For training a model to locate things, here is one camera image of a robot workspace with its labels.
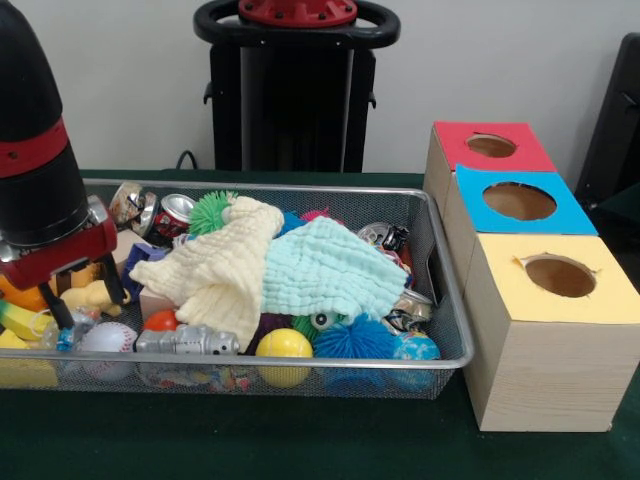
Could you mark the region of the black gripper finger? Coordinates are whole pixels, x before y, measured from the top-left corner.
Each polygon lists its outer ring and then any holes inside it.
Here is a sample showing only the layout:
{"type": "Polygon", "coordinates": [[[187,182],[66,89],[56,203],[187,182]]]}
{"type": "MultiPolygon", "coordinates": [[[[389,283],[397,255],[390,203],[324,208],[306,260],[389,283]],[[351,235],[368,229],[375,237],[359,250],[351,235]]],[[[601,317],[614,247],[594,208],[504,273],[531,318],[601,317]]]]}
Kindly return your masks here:
{"type": "Polygon", "coordinates": [[[117,266],[112,254],[106,254],[98,259],[104,267],[104,282],[111,302],[116,305],[124,305],[127,292],[124,289],[117,266]]]}
{"type": "Polygon", "coordinates": [[[64,329],[73,328],[75,323],[70,311],[64,301],[53,293],[48,283],[40,285],[40,293],[49,307],[59,330],[62,331],[64,329]]]}

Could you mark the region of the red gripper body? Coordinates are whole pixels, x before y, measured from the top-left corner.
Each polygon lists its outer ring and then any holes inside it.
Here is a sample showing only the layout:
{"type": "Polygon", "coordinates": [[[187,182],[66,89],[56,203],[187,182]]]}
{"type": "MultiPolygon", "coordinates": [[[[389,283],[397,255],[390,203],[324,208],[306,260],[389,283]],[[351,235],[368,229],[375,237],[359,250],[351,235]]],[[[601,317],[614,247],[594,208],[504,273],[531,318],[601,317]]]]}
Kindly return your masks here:
{"type": "Polygon", "coordinates": [[[51,245],[20,256],[2,260],[1,273],[18,289],[25,290],[49,282],[60,272],[84,262],[100,262],[117,246],[117,228],[111,218],[83,229],[51,245]]]}

